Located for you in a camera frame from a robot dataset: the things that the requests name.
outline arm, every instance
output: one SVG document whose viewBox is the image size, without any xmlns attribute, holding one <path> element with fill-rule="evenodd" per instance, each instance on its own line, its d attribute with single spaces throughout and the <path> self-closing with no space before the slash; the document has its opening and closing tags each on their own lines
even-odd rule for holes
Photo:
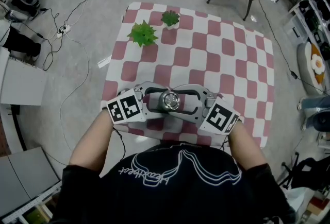
<svg viewBox="0 0 330 224">
<path fill-rule="evenodd" d="M 245 169 L 245 177 L 253 189 L 261 215 L 268 218 L 278 216 L 283 223 L 295 223 L 295 211 L 277 185 L 260 147 L 240 120 L 229 135 L 229 145 L 233 158 Z"/>
<path fill-rule="evenodd" d="M 248 134 L 240 120 L 235 124 L 229 135 L 229 146 L 233 158 L 245 170 L 267 163 L 260 147 Z"/>
<path fill-rule="evenodd" d="M 103 110 L 73 150 L 69 164 L 100 173 L 105 163 L 112 128 L 110 115 L 107 110 Z"/>
</svg>

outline person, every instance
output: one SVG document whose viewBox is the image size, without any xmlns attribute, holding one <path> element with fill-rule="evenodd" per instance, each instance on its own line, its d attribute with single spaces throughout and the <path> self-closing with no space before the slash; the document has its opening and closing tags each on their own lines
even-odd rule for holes
<svg viewBox="0 0 330 224">
<path fill-rule="evenodd" d="M 330 108 L 330 96 L 301 98 L 297 104 L 298 110 L 313 109 L 313 108 Z M 330 130 L 330 111 L 322 110 L 314 113 L 304 120 L 301 130 L 305 131 L 308 128 L 315 127 L 318 131 L 328 132 Z"/>
<path fill-rule="evenodd" d="M 11 23 L 5 19 L 9 8 L 3 5 L 0 3 L 0 46 L 9 51 L 25 53 L 27 57 L 32 57 L 32 60 L 36 61 L 41 51 L 41 44 L 35 43 L 11 26 Z"/>
<path fill-rule="evenodd" d="M 63 170 L 50 223 L 295 223 L 241 121 L 229 135 L 232 156 L 165 141 L 122 159 L 100 178 L 112 130 L 108 111 L 101 111 Z"/>
</svg>

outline floor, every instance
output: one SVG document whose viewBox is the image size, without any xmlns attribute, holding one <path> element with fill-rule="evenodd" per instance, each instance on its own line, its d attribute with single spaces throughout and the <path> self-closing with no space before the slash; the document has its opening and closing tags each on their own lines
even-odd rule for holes
<svg viewBox="0 0 330 224">
<path fill-rule="evenodd" d="M 58 24 L 62 24 L 71 10 L 82 0 L 41 0 L 42 6 L 52 8 Z M 152 2 L 172 6 L 180 6 L 200 12 L 220 16 L 223 19 L 241 23 L 251 29 L 256 29 L 273 41 L 275 62 L 275 105 L 271 125 L 271 136 L 263 149 L 275 178 L 282 172 L 281 162 L 291 162 L 294 150 L 301 152 L 304 157 L 319 158 L 321 151 L 316 146 L 317 133 L 313 130 L 302 132 L 300 125 L 304 114 L 298 112 L 296 104 L 305 96 L 300 81 L 294 80 L 288 72 L 286 63 L 275 42 L 265 15 L 258 1 L 253 2 L 250 17 L 244 22 L 246 0 L 89 0 L 79 22 L 72 26 L 70 38 L 81 42 L 89 58 L 89 75 L 86 82 L 63 104 L 62 121 L 65 137 L 61 130 L 59 108 L 60 103 L 79 85 L 86 76 L 86 55 L 81 45 L 63 38 L 61 50 L 54 54 L 54 62 L 47 71 L 48 82 L 44 92 L 43 104 L 40 107 L 22 107 L 20 126 L 23 137 L 29 148 L 42 146 L 44 150 L 59 162 L 66 164 L 71 150 L 79 141 L 88 126 L 97 116 L 100 108 L 101 95 L 107 67 L 98 68 L 97 63 L 111 55 L 114 42 L 121 26 L 121 16 L 127 6 L 133 2 Z M 286 0 L 278 4 L 269 0 L 260 0 L 270 20 L 274 33 L 283 49 L 290 67 L 298 73 L 296 48 L 293 47 L 283 31 L 283 25 L 288 19 Z M 82 7 L 73 13 L 69 23 L 74 23 Z M 38 16 L 30 27 L 45 37 L 54 27 L 50 11 Z M 23 32 L 37 41 L 38 37 L 28 29 Z M 59 40 L 54 41 L 54 49 L 59 47 Z M 41 67 L 50 47 L 42 43 L 42 52 L 37 62 Z M 143 151 L 157 144 L 156 140 L 133 135 L 124 135 L 127 154 Z M 119 137 L 114 133 L 110 142 L 110 155 L 107 158 L 107 168 L 115 164 L 123 155 L 123 147 Z M 57 174 L 61 176 L 64 165 L 49 158 Z"/>
</svg>

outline red and white checkered cloth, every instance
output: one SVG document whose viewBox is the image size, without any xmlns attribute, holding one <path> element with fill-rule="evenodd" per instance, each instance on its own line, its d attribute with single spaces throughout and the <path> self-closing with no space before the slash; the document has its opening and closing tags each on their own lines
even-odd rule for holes
<svg viewBox="0 0 330 224">
<path fill-rule="evenodd" d="M 162 13 L 180 14 L 175 29 L 167 30 Z M 145 20 L 155 30 L 156 44 L 139 47 L 127 37 L 134 23 Z M 241 114 L 248 132 L 265 146 L 274 103 L 273 48 L 263 34 L 217 16 L 150 3 L 129 5 L 114 45 L 101 107 L 122 89 L 152 81 L 174 88 L 200 84 Z M 116 125 L 121 131 L 164 140 L 217 146 L 224 136 L 198 130 L 195 124 L 169 116 L 146 123 Z"/>
</svg>

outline potted plant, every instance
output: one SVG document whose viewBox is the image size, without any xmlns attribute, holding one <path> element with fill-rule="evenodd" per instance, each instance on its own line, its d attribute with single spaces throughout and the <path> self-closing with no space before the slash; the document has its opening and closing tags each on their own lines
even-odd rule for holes
<svg viewBox="0 0 330 224">
<path fill-rule="evenodd" d="M 133 42 L 138 43 L 140 47 L 142 47 L 142 45 L 148 46 L 155 44 L 154 41 L 158 39 L 158 37 L 154 35 L 155 31 L 156 30 L 143 20 L 142 24 L 135 23 L 128 37 L 132 37 Z"/>
<path fill-rule="evenodd" d="M 166 11 L 166 12 L 163 13 L 163 16 L 162 16 L 161 20 L 163 21 L 163 23 L 166 24 L 167 29 L 171 30 L 179 22 L 179 17 L 180 17 L 180 15 L 178 13 L 176 13 L 175 11 L 170 10 L 170 11 Z"/>
</svg>

